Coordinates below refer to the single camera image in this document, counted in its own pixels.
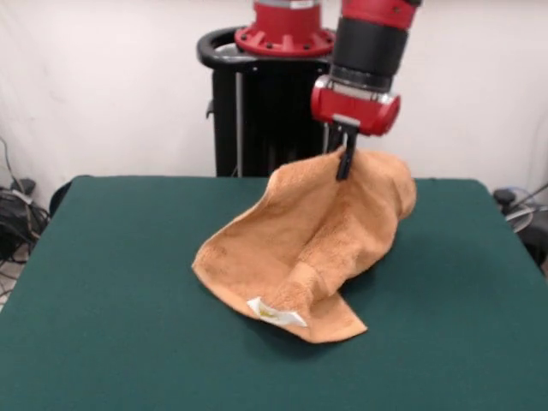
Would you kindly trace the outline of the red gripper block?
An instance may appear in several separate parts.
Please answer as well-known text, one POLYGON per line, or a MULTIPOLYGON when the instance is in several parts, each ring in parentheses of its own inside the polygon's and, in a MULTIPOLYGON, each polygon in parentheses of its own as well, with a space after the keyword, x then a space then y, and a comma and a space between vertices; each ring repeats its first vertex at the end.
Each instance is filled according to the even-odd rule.
POLYGON ((383 136, 392 128, 400 109, 401 97, 391 92, 372 92, 344 85, 331 78, 318 78, 315 81, 311 112, 316 120, 331 124, 327 152, 334 152, 339 146, 344 146, 337 180, 348 178, 356 148, 357 130, 363 135, 383 136))

